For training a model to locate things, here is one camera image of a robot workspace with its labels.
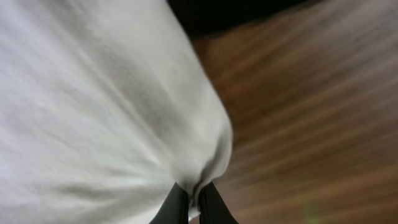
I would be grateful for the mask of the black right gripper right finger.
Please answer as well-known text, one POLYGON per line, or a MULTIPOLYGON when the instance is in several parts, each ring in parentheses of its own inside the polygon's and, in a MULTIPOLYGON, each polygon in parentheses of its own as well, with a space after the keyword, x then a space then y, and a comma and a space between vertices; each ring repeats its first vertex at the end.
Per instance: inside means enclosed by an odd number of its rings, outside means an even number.
POLYGON ((214 183, 201 189, 198 197, 200 224, 239 224, 224 203, 214 183))

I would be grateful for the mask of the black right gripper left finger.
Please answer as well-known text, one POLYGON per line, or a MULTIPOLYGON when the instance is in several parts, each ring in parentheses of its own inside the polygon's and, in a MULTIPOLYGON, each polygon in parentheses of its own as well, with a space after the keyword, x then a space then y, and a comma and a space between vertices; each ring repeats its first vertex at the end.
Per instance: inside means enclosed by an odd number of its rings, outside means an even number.
POLYGON ((175 183, 150 224, 188 224, 188 209, 189 195, 175 183))

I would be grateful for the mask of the white Puma t-shirt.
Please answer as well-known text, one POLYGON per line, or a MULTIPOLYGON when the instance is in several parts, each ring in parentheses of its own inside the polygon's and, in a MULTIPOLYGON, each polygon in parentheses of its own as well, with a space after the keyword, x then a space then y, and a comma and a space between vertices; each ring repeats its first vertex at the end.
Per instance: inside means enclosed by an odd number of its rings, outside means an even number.
POLYGON ((149 223, 233 131, 166 1, 1 2, 1 222, 149 223))

